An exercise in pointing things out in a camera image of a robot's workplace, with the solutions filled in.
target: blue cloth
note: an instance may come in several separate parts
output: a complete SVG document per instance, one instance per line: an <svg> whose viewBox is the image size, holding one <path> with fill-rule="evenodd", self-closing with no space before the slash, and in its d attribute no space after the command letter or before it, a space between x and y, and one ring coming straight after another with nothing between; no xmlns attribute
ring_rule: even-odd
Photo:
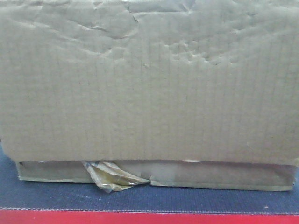
<svg viewBox="0 0 299 224"><path fill-rule="evenodd" d="M0 208L299 215L299 184L289 192L144 185L107 194L95 184L20 181L0 148Z"/></svg>

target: cardboard box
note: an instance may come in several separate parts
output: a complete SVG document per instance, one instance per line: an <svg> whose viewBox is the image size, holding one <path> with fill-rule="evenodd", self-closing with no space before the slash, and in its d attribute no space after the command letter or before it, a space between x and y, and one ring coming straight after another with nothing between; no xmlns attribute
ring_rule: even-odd
<svg viewBox="0 0 299 224"><path fill-rule="evenodd" d="M2 0L4 151L293 169L298 17L296 0Z"/></svg>

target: red surface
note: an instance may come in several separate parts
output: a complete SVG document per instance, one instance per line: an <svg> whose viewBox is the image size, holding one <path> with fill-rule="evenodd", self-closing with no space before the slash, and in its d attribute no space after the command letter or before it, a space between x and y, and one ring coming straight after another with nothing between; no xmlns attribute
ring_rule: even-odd
<svg viewBox="0 0 299 224"><path fill-rule="evenodd" d="M0 224L299 224L299 216L0 210Z"/></svg>

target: cardboard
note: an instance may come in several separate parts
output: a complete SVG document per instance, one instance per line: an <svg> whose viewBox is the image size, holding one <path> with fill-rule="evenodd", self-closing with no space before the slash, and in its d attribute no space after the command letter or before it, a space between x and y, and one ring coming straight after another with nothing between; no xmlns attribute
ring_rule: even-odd
<svg viewBox="0 0 299 224"><path fill-rule="evenodd" d="M2 0L15 161L299 165L296 0Z"/></svg>
<svg viewBox="0 0 299 224"><path fill-rule="evenodd" d="M293 188L295 166L244 164L229 162L183 162L183 161L114 161L120 171L126 175L88 174L81 162L76 161L43 161L17 163L21 180L46 182L84 182L97 183L105 191L123 190L136 185L131 178L134 175L138 183L150 182L158 186L179 186L215 189L247 189L282 191ZM107 177L117 177L121 180L107 182Z"/></svg>

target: clear tape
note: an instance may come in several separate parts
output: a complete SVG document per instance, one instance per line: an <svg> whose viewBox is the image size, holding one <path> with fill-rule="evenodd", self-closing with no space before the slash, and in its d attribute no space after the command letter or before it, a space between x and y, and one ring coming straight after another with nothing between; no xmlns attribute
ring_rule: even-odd
<svg viewBox="0 0 299 224"><path fill-rule="evenodd" d="M140 178L120 169L112 161L83 161L82 163L95 184L107 193L125 190L138 184L150 182L150 180Z"/></svg>

